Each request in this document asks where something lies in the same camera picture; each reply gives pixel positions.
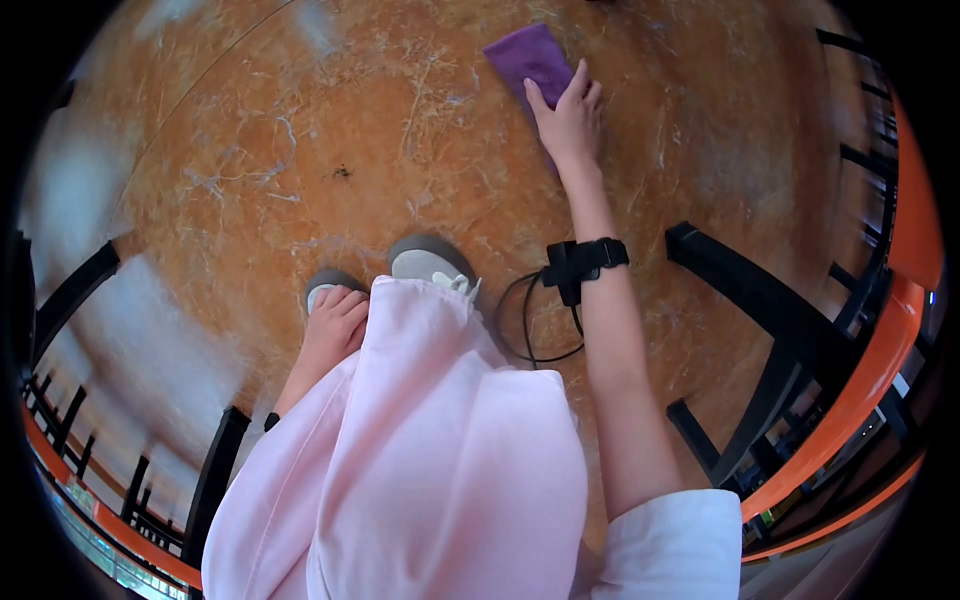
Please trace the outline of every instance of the purple cleaning cloth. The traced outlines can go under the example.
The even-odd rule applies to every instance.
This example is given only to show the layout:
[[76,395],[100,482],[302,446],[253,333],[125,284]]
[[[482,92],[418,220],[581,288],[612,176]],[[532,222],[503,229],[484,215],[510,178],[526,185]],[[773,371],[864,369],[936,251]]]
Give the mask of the purple cleaning cloth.
[[[537,130],[534,112],[527,102],[523,79],[529,77],[537,82],[543,100],[550,108],[557,107],[557,101],[573,79],[573,69],[566,63],[564,51],[547,29],[546,24],[538,23],[524,27],[519,31],[496,41],[483,49],[484,56],[503,78],[510,91],[523,106],[530,123]],[[547,155],[550,170],[557,173],[557,165]]]

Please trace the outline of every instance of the gray sneaker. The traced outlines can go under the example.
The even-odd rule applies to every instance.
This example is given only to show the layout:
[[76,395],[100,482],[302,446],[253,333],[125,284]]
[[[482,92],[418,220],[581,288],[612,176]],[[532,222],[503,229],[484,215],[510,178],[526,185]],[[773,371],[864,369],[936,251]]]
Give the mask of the gray sneaker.
[[397,279],[422,279],[476,300],[483,278],[448,242],[435,235],[415,233],[396,242],[388,254],[390,275]]
[[323,269],[318,271],[310,280],[306,282],[306,314],[313,312],[313,302],[317,299],[317,294],[324,288],[334,288],[342,285],[351,290],[367,292],[367,288],[353,277],[347,275],[339,269]]

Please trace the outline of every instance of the pink pants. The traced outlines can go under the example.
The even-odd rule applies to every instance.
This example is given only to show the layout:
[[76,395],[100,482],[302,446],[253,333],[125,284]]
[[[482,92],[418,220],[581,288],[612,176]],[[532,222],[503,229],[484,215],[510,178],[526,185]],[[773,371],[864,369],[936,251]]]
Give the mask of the pink pants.
[[566,598],[586,511],[560,375],[508,366],[462,294],[381,276],[363,347],[227,491],[204,595]]

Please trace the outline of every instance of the white sleeve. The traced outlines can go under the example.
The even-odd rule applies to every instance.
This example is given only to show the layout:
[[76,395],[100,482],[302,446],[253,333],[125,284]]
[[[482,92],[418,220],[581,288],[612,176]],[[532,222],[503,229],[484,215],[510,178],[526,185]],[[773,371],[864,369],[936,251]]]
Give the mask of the white sleeve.
[[617,517],[593,600],[736,598],[740,499],[724,490],[654,498]]

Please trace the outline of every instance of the black cable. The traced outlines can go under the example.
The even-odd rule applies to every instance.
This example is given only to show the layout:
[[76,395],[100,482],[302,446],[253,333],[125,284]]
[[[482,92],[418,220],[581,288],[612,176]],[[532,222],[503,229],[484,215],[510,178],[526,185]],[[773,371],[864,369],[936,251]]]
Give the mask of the black cable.
[[[500,300],[496,304],[496,309],[493,311],[493,332],[496,338],[499,340],[500,345],[506,348],[507,351],[510,352],[510,354],[513,355],[514,357],[519,358],[520,360],[525,360],[528,363],[531,363],[534,369],[537,368],[538,363],[555,363],[557,361],[564,360],[565,358],[569,358],[570,356],[573,356],[580,350],[584,349],[584,345],[583,343],[581,343],[580,346],[560,356],[554,356],[552,358],[537,358],[536,356],[534,356],[533,346],[530,343],[530,329],[527,325],[527,309],[530,307],[530,297],[531,295],[533,295],[534,286],[537,285],[538,281],[540,281],[540,273],[541,271],[534,271],[533,273],[528,273],[527,275],[518,277],[517,279],[512,281],[510,285],[507,286],[507,289],[504,290],[503,295],[500,296]],[[514,350],[509,344],[507,344],[507,341],[503,338],[503,335],[500,329],[500,315],[503,312],[503,304],[504,302],[506,302],[507,297],[510,296],[510,292],[515,287],[517,287],[520,283],[522,283],[523,281],[526,281],[527,279],[530,279],[530,284],[527,285],[527,291],[523,295],[523,309],[521,313],[521,317],[523,319],[523,342],[527,347],[527,355],[524,356],[523,354],[520,354],[519,352]],[[577,331],[580,333],[580,336],[583,337],[584,329],[580,325],[580,317],[577,316],[577,309],[575,306],[570,307],[570,313],[573,315],[573,324],[576,325]]]

